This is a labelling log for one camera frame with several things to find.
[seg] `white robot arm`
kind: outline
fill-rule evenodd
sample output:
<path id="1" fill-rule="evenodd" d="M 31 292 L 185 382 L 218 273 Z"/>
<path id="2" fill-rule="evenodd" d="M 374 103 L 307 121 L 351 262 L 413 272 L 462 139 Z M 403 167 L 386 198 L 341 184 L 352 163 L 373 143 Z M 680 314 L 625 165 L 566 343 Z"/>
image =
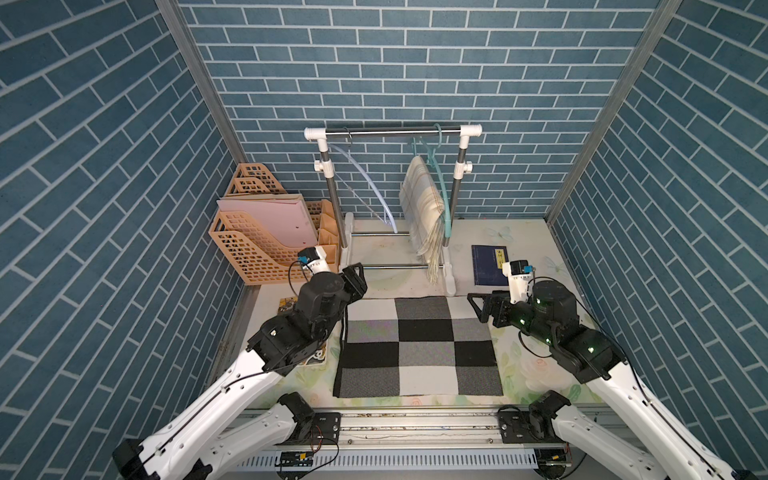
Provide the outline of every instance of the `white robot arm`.
<path id="1" fill-rule="evenodd" d="M 268 445 L 309 435 L 313 410 L 298 393 L 281 396 L 259 418 L 223 430 L 327 339 L 347 305 L 367 290 L 362 266 L 329 270 L 322 247 L 299 253 L 313 272 L 293 310 L 267 320 L 232 366 L 170 424 L 113 452 L 126 480 L 212 480 Z"/>
<path id="2" fill-rule="evenodd" d="M 535 437 L 570 442 L 623 480 L 756 479 L 747 470 L 732 468 L 696 439 L 638 379 L 618 344 L 579 323 L 574 294 L 555 280 L 535 282 L 530 268 L 525 260 L 502 266 L 508 294 L 469 294 L 478 318 L 493 318 L 496 327 L 514 326 L 549 345 L 552 359 L 598 394 L 650 454 L 590 422 L 553 391 L 530 406 Z M 484 300 L 482 309 L 476 298 Z"/>

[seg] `towel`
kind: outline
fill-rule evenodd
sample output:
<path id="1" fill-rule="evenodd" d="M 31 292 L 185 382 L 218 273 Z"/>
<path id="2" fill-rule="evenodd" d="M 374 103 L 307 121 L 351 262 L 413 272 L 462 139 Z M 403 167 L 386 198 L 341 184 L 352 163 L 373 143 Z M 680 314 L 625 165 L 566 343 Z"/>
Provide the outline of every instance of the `towel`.
<path id="1" fill-rule="evenodd" d="M 424 160 L 418 155 L 411 160 L 406 179 L 402 182 L 400 205 L 406 216 L 413 249 L 429 265 L 429 281 L 437 283 L 440 247 L 445 236 L 442 217 L 445 204 Z"/>

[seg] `clothes rack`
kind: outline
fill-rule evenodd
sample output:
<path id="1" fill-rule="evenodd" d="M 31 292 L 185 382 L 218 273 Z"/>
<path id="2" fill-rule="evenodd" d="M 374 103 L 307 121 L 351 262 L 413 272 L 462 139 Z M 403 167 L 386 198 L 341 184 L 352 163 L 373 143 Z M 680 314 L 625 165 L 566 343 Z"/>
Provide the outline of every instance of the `clothes rack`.
<path id="1" fill-rule="evenodd" d="M 320 152 L 321 160 L 315 160 L 315 171 L 323 173 L 328 185 L 328 195 L 333 205 L 333 213 L 336 215 L 336 225 L 339 228 L 339 243 L 342 247 L 341 260 L 339 268 L 349 265 L 352 255 L 353 237 L 384 237 L 384 236 L 405 236 L 408 232 L 400 233 L 379 233 L 379 232 L 355 232 L 354 215 L 348 212 L 346 217 L 342 215 L 341 203 L 339 202 L 339 192 L 336 189 L 335 171 L 333 162 L 330 159 L 328 140 L 352 140 L 357 137 L 432 137 L 438 134 L 451 135 L 457 134 L 458 155 L 453 170 L 453 185 L 451 187 L 450 217 L 451 223 L 455 216 L 456 206 L 458 205 L 458 192 L 461 188 L 464 174 L 472 172 L 472 162 L 466 161 L 467 148 L 469 147 L 470 137 L 479 137 L 482 135 L 482 126 L 477 124 L 459 125 L 451 127 L 431 126 L 431 127 L 363 127 L 363 128 L 305 128 L 304 137 L 308 141 L 316 141 Z M 445 283 L 445 293 L 447 296 L 456 294 L 456 283 L 453 277 L 451 257 L 448 250 L 450 238 L 443 237 L 442 241 L 442 263 L 440 267 L 443 272 Z M 429 266 L 426 263 L 393 263 L 382 265 L 364 265 L 366 269 L 371 270 L 399 270 L 399 269 L 425 269 Z"/>

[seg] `floor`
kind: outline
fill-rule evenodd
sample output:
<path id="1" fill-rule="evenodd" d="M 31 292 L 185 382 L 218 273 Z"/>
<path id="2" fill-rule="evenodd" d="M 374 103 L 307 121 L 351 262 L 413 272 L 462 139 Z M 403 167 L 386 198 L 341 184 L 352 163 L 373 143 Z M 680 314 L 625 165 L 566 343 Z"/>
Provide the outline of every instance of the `floor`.
<path id="1" fill-rule="evenodd" d="M 355 220 L 355 231 L 382 231 L 386 226 L 377 220 Z M 539 276 L 551 276 L 561 281 L 572 292 L 575 284 L 558 252 L 543 220 L 456 220 L 450 242 L 454 265 L 457 296 L 467 293 L 489 293 L 494 286 L 475 286 L 472 273 L 471 245 L 506 246 L 510 260 L 528 260 Z M 356 237 L 353 240 L 352 262 L 364 265 L 374 263 L 419 263 L 410 247 L 408 237 Z M 443 285 L 430 284 L 425 270 L 367 270 L 366 298 L 420 297 L 444 295 Z M 301 283 L 294 284 L 298 291 Z M 263 285 L 243 337 L 245 342 L 270 317 L 277 313 L 280 299 L 293 294 L 287 283 Z M 528 404 L 541 393 L 553 389 L 576 403 L 597 403 L 600 398 L 587 387 L 579 385 L 552 359 L 539 359 L 523 350 L 518 331 L 512 328 L 496 329 L 488 325 L 495 344 L 496 359 L 501 374 L 503 396 L 396 396 L 382 398 L 337 399 L 332 395 L 333 380 L 339 355 L 337 325 L 328 341 L 329 355 L 324 364 L 296 367 L 285 379 L 260 397 L 250 408 L 268 408 L 278 397 L 288 392 L 299 392 L 316 408 L 370 407 L 370 406 L 495 406 L 505 403 Z M 539 355 L 548 347 L 527 338 L 528 348 Z"/>

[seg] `white square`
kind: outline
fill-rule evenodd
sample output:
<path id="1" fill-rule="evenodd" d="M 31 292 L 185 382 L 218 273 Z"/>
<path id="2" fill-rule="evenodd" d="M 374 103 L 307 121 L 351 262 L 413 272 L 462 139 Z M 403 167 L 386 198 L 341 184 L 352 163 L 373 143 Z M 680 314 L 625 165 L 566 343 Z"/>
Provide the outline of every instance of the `white square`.
<path id="1" fill-rule="evenodd" d="M 401 366 L 400 395 L 458 395 L 454 366 Z"/>
<path id="2" fill-rule="evenodd" d="M 446 300 L 448 300 L 448 310 L 451 312 L 451 318 L 476 319 L 478 317 L 466 296 L 450 296 Z M 478 300 L 478 303 L 478 306 L 482 308 L 482 301 Z"/>
<path id="3" fill-rule="evenodd" d="M 395 299 L 358 300 L 349 306 L 349 321 L 355 320 L 397 320 Z"/>

